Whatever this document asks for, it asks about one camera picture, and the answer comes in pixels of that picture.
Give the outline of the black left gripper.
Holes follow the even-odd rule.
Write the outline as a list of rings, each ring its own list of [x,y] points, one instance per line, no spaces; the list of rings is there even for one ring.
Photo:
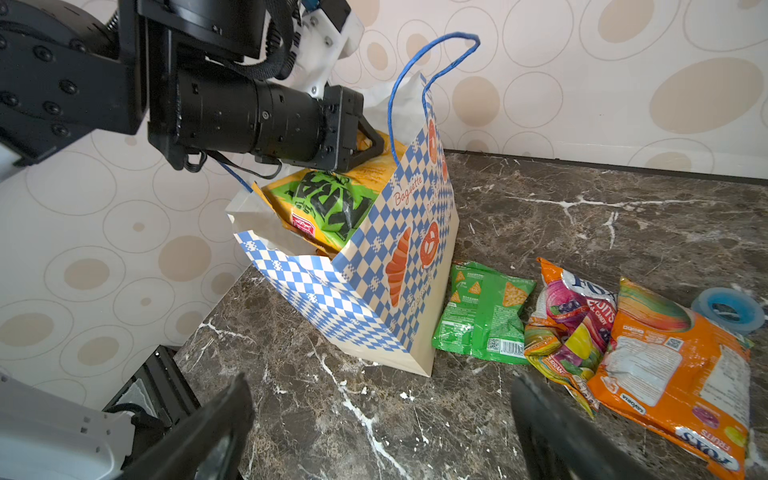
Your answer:
[[[148,138],[176,170],[189,158],[249,153],[266,163],[346,173],[381,155],[385,141],[363,114],[362,94],[332,86],[321,99],[249,79],[209,61],[149,65]]]

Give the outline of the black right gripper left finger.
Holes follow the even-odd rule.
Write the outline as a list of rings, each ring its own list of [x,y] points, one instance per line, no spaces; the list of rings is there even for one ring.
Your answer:
[[[120,474],[121,479],[239,479],[255,411],[242,373]]]

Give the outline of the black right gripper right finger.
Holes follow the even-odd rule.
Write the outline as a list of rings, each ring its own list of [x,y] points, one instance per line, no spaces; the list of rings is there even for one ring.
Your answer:
[[[511,410],[526,470],[532,479],[651,479],[640,463],[589,421],[570,412],[545,382],[515,379]]]

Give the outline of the colourful fruit candy packet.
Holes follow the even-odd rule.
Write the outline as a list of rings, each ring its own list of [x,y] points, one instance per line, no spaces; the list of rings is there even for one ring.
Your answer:
[[[593,416],[599,402],[588,381],[611,341],[616,294],[544,258],[538,262],[544,285],[525,326],[525,359]]]

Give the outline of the yellow green snack packet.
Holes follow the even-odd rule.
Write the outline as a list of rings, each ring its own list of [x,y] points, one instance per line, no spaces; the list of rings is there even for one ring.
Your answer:
[[[233,236],[269,273],[378,276],[394,256],[406,267],[435,221],[420,199],[419,159],[416,146],[387,141],[384,154],[345,174],[300,169],[254,186],[228,208]]]

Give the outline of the orange Fox's candy packet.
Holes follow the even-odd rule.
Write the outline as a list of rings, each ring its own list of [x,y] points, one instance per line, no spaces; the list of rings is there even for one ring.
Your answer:
[[[588,387],[600,404],[742,479],[750,430],[745,340],[627,278]]]

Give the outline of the green chips snack packet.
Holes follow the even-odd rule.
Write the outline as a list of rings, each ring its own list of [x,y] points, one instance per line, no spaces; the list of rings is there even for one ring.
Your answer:
[[[535,287],[534,280],[477,262],[453,264],[449,299],[432,346],[479,360],[526,365],[521,311]]]

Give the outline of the blue checkered paper bag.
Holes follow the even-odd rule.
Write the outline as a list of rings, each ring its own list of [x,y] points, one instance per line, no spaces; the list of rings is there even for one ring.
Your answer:
[[[433,79],[405,65],[376,87],[391,141],[407,150],[334,257],[281,220],[258,187],[227,208],[245,255],[344,353],[429,376],[459,218],[432,104]]]

